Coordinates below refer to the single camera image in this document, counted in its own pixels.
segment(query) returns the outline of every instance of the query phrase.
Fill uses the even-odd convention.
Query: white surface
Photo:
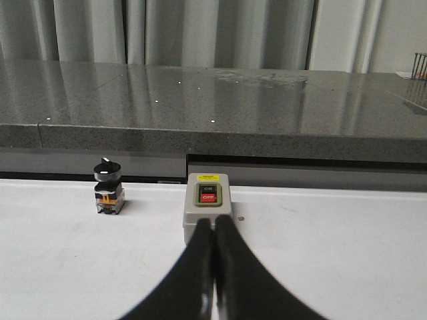
[[[0,180],[0,318],[114,319],[184,248],[185,185],[124,183],[119,215],[95,183]],[[333,320],[427,319],[427,194],[232,187],[264,265]]]

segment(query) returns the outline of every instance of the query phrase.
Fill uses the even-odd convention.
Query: yellow warning label
[[[198,175],[197,180],[198,181],[219,181],[220,176],[219,175]]]

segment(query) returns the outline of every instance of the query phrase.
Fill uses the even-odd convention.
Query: gray switch box
[[[218,215],[233,218],[228,176],[223,173],[190,173],[182,223],[185,243],[190,240],[199,219],[209,218],[214,228]]]

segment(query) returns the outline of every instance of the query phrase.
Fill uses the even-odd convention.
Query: red off button
[[[216,202],[215,193],[202,193],[200,202]]]

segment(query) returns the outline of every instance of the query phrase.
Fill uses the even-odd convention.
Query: light spot
[[[207,313],[207,310],[209,309],[209,297],[206,293],[201,294],[201,308],[200,308],[200,315],[204,315]]]

